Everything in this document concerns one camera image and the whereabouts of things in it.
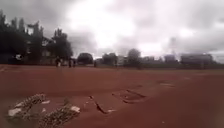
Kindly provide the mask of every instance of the person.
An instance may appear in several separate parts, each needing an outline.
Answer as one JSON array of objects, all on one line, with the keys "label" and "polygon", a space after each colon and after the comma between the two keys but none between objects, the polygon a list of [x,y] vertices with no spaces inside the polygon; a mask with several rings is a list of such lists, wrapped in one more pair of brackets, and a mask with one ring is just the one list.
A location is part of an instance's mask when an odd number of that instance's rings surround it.
[{"label": "person", "polygon": [[69,67],[69,68],[72,67],[72,58],[69,58],[69,60],[68,60],[68,67]]},{"label": "person", "polygon": [[60,67],[61,66],[61,60],[60,60],[59,57],[56,58],[55,64],[56,64],[56,67]]},{"label": "person", "polygon": [[73,59],[73,67],[75,67],[75,66],[76,66],[76,60]]},{"label": "person", "polygon": [[94,61],[94,67],[95,67],[95,68],[97,67],[97,62],[96,62],[96,60]]}]

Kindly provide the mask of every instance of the bare ground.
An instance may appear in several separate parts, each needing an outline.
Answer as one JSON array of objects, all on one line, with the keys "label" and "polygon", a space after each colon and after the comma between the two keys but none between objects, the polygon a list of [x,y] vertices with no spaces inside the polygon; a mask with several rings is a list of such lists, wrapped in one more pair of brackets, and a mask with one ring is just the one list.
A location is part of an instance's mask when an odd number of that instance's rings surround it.
[{"label": "bare ground", "polygon": [[11,128],[4,118],[10,105],[45,93],[51,103],[41,107],[47,112],[65,98],[81,107],[80,117],[65,128],[221,128],[223,83],[223,70],[0,65],[0,127]]}]

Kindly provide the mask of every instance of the cloudy sky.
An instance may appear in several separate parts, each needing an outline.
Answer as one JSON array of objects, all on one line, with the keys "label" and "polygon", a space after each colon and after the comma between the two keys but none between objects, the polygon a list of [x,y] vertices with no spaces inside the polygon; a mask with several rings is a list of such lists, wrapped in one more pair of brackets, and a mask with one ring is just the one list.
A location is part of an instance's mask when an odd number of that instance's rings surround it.
[{"label": "cloudy sky", "polygon": [[224,0],[0,0],[11,20],[62,28],[74,53],[212,53],[224,62]]}]

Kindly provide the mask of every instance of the debris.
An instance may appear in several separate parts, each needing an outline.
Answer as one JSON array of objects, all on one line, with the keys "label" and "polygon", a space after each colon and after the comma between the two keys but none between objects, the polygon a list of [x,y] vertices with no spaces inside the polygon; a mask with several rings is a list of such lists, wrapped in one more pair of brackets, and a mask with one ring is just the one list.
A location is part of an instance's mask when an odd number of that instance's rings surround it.
[{"label": "debris", "polygon": [[94,104],[96,105],[96,109],[100,112],[102,112],[103,114],[108,114],[108,111],[104,111],[101,106],[97,103],[97,101],[94,99],[93,96],[89,97],[91,100],[93,100]]},{"label": "debris", "polygon": [[64,106],[45,115],[39,122],[39,128],[56,128],[79,116],[80,108]]},{"label": "debris", "polygon": [[44,102],[46,99],[45,97],[45,94],[36,94],[18,103],[15,105],[15,108],[21,108],[22,110],[28,111],[33,107],[33,105]]},{"label": "debris", "polygon": [[72,111],[75,111],[75,112],[80,112],[80,108],[79,107],[77,107],[77,106],[72,106],[71,108],[70,108]]},{"label": "debris", "polygon": [[112,113],[112,112],[115,112],[116,110],[108,110],[107,112],[108,113]]},{"label": "debris", "polygon": [[15,116],[16,114],[18,114],[21,111],[22,111],[21,108],[10,109],[8,111],[8,115],[11,116],[11,117],[13,117],[13,116]]},{"label": "debris", "polygon": [[51,102],[50,100],[47,100],[47,101],[42,102],[41,104],[49,104],[50,102]]},{"label": "debris", "polygon": [[68,98],[65,98],[64,99],[64,103],[63,103],[63,105],[62,106],[66,106],[66,105],[68,105],[70,102],[69,102],[69,99]]},{"label": "debris", "polygon": [[46,108],[43,108],[43,109],[42,109],[42,112],[46,112],[46,111],[47,111]]}]

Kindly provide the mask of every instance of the tree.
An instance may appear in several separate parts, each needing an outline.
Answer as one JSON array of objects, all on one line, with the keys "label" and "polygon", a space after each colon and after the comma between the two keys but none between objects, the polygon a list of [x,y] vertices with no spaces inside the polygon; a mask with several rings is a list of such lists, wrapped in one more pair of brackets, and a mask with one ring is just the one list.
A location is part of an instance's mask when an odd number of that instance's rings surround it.
[{"label": "tree", "polygon": [[50,41],[47,44],[46,49],[51,53],[51,55],[56,57],[56,43],[54,41]]},{"label": "tree", "polygon": [[140,67],[140,56],[140,51],[138,51],[137,49],[131,49],[128,52],[129,66]]},{"label": "tree", "polygon": [[32,36],[29,49],[29,60],[35,64],[38,63],[42,57],[42,38]]},{"label": "tree", "polygon": [[25,23],[24,23],[23,18],[21,18],[19,20],[19,31],[22,32],[22,33],[25,33]]},{"label": "tree", "polygon": [[93,64],[93,56],[90,53],[81,53],[78,56],[78,64]]},{"label": "tree", "polygon": [[0,34],[1,54],[25,54],[26,41],[15,31],[7,30]]},{"label": "tree", "polygon": [[5,18],[6,18],[6,16],[4,15],[3,11],[0,10],[0,26],[5,25]]},{"label": "tree", "polygon": [[117,56],[115,53],[104,54],[103,63],[108,65],[115,65],[117,63]]},{"label": "tree", "polygon": [[14,29],[14,30],[17,30],[17,18],[15,17],[14,19],[11,20],[11,27]]},{"label": "tree", "polygon": [[50,46],[53,54],[63,59],[69,59],[73,55],[71,43],[67,40],[67,34],[63,33],[61,29],[55,31],[52,39],[55,42]]}]

